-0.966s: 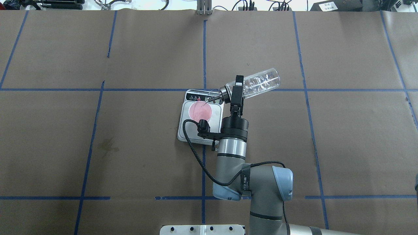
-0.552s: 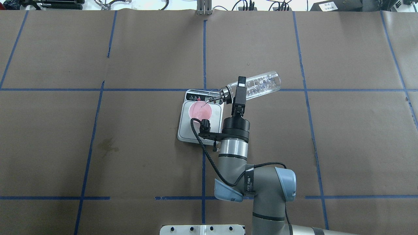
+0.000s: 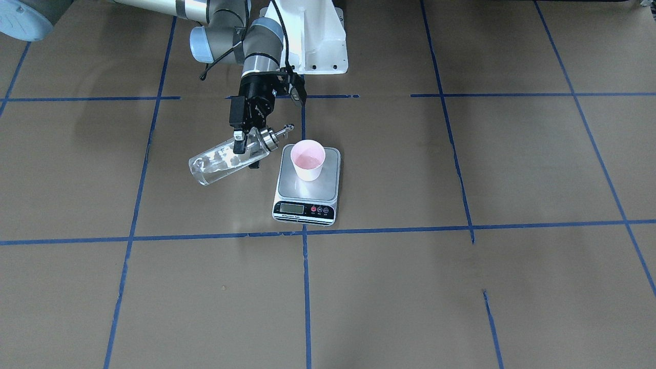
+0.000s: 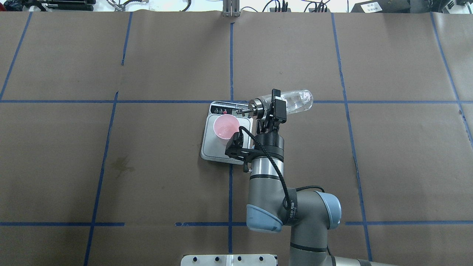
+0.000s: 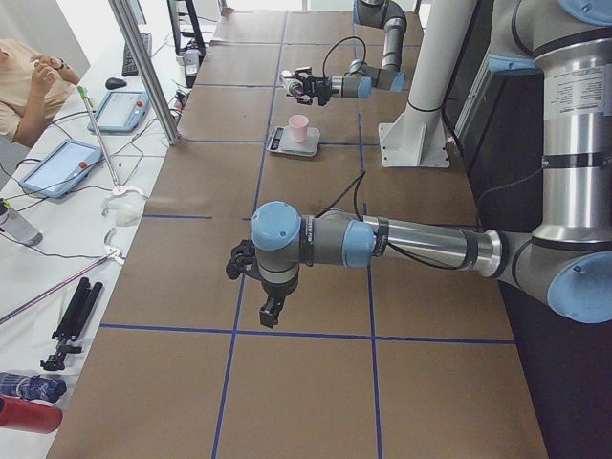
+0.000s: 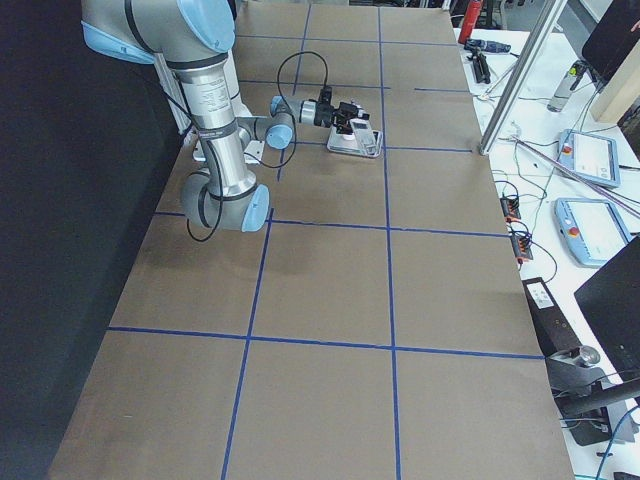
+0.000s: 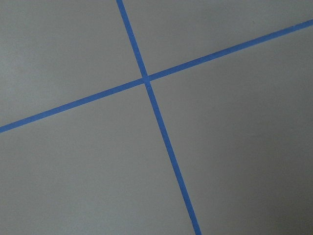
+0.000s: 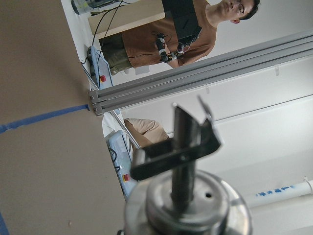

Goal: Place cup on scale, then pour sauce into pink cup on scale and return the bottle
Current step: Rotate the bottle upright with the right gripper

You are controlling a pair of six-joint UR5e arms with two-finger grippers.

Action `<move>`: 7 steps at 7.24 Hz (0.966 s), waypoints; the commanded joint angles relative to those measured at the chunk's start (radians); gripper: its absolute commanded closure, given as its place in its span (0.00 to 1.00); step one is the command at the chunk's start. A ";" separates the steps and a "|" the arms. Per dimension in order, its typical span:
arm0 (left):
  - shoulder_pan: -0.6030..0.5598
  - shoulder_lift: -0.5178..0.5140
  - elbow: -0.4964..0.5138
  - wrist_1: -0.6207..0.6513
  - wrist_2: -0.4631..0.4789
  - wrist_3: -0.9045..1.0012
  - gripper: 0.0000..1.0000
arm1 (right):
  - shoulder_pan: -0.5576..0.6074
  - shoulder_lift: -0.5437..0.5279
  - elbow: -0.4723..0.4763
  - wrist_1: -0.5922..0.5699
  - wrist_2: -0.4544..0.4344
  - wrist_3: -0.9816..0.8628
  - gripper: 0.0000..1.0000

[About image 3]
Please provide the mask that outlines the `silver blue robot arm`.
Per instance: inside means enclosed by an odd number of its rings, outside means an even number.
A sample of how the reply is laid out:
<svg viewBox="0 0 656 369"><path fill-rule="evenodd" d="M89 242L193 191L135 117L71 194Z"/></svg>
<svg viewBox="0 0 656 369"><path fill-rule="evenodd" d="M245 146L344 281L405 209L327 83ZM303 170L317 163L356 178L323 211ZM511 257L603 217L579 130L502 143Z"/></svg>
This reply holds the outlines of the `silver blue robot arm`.
<svg viewBox="0 0 656 369"><path fill-rule="evenodd" d="M169 123L180 154L152 154L148 168L190 177L187 160L225 139L209 113L192 118L190 98L165 92L173 19L96 2L73 3L43 40L2 34L2 182L72 186L83 180L135 180L146 137Z"/></svg>

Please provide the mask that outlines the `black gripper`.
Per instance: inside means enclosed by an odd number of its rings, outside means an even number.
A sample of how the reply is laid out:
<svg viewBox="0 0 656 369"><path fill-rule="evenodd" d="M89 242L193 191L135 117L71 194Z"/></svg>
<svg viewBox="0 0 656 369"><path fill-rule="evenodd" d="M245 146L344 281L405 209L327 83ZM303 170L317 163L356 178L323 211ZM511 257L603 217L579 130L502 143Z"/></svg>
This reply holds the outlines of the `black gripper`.
<svg viewBox="0 0 656 369"><path fill-rule="evenodd" d="M241 78L238 94L231 99L229 124L233 128L233 152L243 155L248 147L248 133L252 128L264 129L267 117L273 112L279 78L276 72L249 73ZM249 169L260 168L261 159L249 164Z"/></svg>

